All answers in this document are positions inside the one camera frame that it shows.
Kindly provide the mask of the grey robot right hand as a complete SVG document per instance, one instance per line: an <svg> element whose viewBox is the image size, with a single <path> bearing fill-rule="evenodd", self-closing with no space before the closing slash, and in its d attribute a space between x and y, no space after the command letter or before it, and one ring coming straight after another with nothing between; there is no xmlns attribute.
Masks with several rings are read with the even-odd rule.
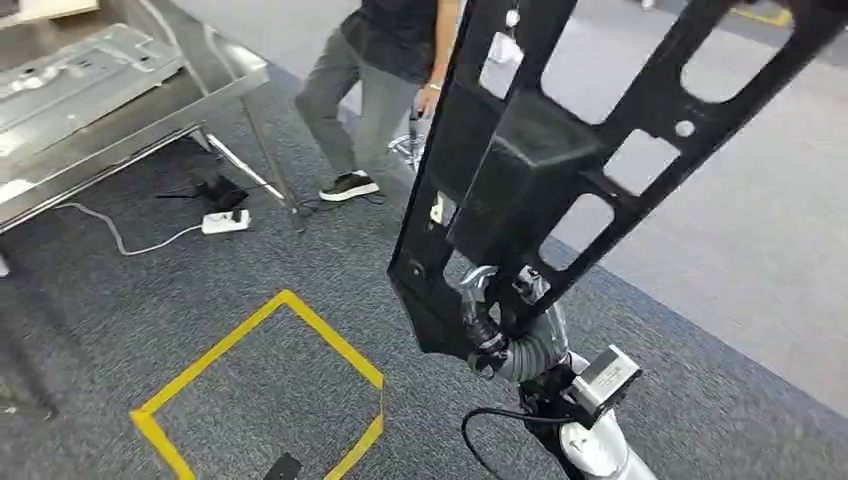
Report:
<svg viewBox="0 0 848 480"><path fill-rule="evenodd" d="M515 383L532 380L561 360L557 324L545 314L520 320L505 307L495 320L487 294L497 273L496 266L476 266L460 281L462 324L471 343L467 361L486 378L497 376Z"/></svg>

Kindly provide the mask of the person's hand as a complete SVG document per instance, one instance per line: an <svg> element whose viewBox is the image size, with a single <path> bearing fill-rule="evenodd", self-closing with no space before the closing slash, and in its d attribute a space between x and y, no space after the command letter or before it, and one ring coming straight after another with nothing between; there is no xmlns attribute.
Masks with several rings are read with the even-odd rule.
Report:
<svg viewBox="0 0 848 480"><path fill-rule="evenodd" d="M412 114L416 120L430 118L438 105L442 87L428 83L420 88L415 96Z"/></svg>

